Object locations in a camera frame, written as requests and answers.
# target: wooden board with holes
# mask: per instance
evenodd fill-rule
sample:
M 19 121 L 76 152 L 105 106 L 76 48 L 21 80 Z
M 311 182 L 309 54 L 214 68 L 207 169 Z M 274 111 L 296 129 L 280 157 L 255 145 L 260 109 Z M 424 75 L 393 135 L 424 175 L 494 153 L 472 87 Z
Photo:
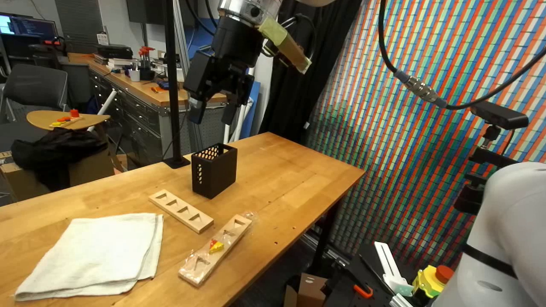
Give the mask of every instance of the wooden board with holes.
M 151 199 L 199 233 L 202 233 L 214 222 L 212 216 L 175 196 L 168 189 L 161 189 L 159 193 L 153 194 Z
M 178 274 L 192 285 L 202 285 L 241 240 L 253 220 L 236 215 L 200 251 L 187 257 Z

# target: black pencil holder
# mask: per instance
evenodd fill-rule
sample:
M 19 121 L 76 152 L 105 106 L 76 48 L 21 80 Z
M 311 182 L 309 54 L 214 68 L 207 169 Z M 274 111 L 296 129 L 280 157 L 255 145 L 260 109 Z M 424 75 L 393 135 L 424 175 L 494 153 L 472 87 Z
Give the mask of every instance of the black pencil holder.
M 193 191 L 214 198 L 236 182 L 238 148 L 217 143 L 192 155 Z

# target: white cloth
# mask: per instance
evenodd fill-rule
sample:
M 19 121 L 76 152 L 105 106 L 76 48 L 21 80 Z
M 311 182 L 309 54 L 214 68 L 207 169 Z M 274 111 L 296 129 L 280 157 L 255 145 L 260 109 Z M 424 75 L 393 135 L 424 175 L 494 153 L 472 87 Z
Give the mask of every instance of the white cloth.
M 154 278 L 164 220 L 154 213 L 76 218 L 16 291 L 16 300 L 117 295 Z

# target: workshop table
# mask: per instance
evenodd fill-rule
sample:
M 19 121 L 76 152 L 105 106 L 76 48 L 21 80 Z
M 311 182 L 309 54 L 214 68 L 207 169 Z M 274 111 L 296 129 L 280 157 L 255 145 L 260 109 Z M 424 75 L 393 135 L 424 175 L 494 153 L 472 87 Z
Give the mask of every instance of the workshop table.
M 328 213 L 364 170 L 263 133 L 231 143 L 238 181 L 214 199 L 192 191 L 192 167 L 153 164 L 89 184 L 0 208 L 0 305 L 18 305 L 16 288 L 31 274 L 72 218 L 163 213 L 163 251 L 154 280 L 123 295 L 36 300 L 25 305 L 228 305 Z M 204 233 L 190 230 L 149 196 L 168 189 L 216 218 Z M 243 240 L 212 276 L 193 286 L 178 276 L 185 257 L 200 249 L 236 213 L 253 218 Z
M 38 109 L 28 114 L 28 121 L 40 129 L 55 129 L 55 128 L 88 129 L 89 126 L 96 126 L 110 119 L 108 114 L 81 114 L 76 119 L 64 121 L 59 126 L 55 126 L 54 123 L 57 123 L 64 116 L 71 116 L 71 112 Z

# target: colorful curtain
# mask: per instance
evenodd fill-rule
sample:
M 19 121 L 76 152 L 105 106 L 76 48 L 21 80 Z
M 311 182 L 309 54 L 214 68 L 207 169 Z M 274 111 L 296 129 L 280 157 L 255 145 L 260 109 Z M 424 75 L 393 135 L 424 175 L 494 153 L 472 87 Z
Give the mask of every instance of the colorful curtain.
M 366 169 L 345 198 L 333 242 L 357 252 L 385 240 L 398 261 L 455 264 L 473 216 L 455 210 L 465 174 L 495 169 L 468 160 L 487 123 L 443 111 L 408 92 L 385 66 L 378 44 L 379 0 L 364 2 L 313 114 L 308 145 Z M 386 44 L 400 70 L 451 104 L 485 95 L 546 48 L 543 0 L 391 0 Z M 546 58 L 490 99 L 526 112 L 531 124 L 504 131 L 492 152 L 546 162 Z

